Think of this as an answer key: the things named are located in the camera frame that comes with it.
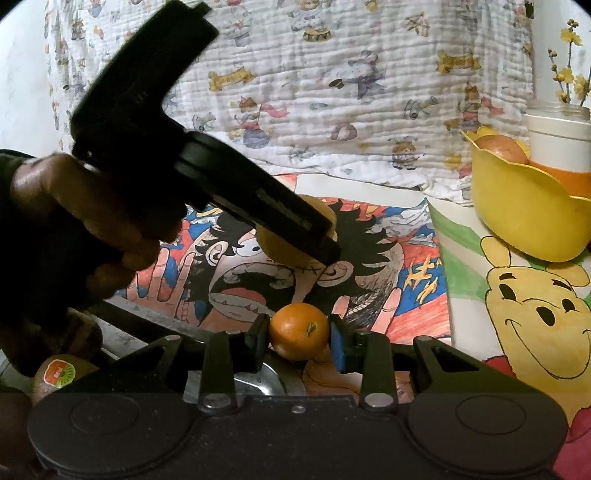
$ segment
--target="blue gripper pad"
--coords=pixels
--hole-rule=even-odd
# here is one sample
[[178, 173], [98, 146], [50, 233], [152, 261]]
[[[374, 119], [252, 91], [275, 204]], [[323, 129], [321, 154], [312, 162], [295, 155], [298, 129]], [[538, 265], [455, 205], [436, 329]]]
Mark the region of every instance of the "blue gripper pad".
[[345, 352], [343, 351], [343, 336], [337, 326], [330, 322], [330, 353], [337, 372], [345, 373]]

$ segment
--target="yellow bowl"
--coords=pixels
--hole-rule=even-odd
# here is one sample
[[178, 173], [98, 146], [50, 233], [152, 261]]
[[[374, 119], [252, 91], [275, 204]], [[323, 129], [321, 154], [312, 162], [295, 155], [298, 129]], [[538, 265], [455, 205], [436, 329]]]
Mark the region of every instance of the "yellow bowl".
[[548, 262], [565, 262], [583, 252], [591, 241], [591, 200], [570, 196], [538, 168], [478, 148], [474, 140], [496, 134], [492, 129], [462, 133], [472, 146], [474, 207], [495, 235]]

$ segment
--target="orange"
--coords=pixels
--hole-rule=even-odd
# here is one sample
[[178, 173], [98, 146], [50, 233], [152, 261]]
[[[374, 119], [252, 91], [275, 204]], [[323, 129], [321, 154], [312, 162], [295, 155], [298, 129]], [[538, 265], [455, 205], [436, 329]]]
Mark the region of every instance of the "orange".
[[269, 341], [283, 358], [298, 362], [318, 355], [329, 341], [329, 332], [322, 311], [307, 303], [291, 303], [273, 315]]
[[497, 157], [511, 163], [523, 163], [527, 165], [529, 160], [523, 149], [511, 137], [505, 135], [486, 135], [475, 141], [478, 148], [489, 150]]
[[[336, 214], [319, 198], [311, 197], [309, 195], [300, 195], [300, 197], [331, 221], [332, 228], [327, 234], [332, 237], [335, 233]], [[306, 265], [314, 261], [312, 257], [299, 251], [280, 236], [267, 230], [261, 225], [256, 226], [256, 238], [261, 250], [263, 250], [266, 256], [274, 262], [285, 265], [286, 267], [304, 268]]]

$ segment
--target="metal screw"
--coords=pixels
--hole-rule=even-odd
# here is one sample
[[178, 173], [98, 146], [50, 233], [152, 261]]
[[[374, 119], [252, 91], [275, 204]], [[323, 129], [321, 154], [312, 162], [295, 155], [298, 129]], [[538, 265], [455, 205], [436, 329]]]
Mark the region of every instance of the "metal screw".
[[207, 408], [219, 410], [232, 405], [232, 399], [225, 393], [208, 393], [203, 397], [203, 405]]
[[365, 403], [371, 408], [388, 408], [394, 403], [394, 399], [387, 393], [370, 393], [365, 397]]

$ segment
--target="white wall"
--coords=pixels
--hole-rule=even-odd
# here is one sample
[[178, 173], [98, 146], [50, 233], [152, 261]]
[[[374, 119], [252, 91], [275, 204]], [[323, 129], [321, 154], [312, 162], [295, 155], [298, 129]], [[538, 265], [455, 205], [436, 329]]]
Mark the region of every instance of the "white wall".
[[573, 74], [587, 77], [591, 66], [591, 18], [573, 0], [534, 0], [534, 20], [532, 22], [534, 44], [534, 89], [540, 100], [556, 101], [558, 84], [552, 80], [548, 48], [558, 53], [556, 63], [559, 68], [566, 66], [568, 45], [560, 40], [560, 30], [567, 27], [569, 18], [579, 22], [577, 33], [583, 46], [573, 45]]
[[0, 22], [0, 148], [35, 156], [58, 149], [44, 51], [45, 3], [24, 0]]

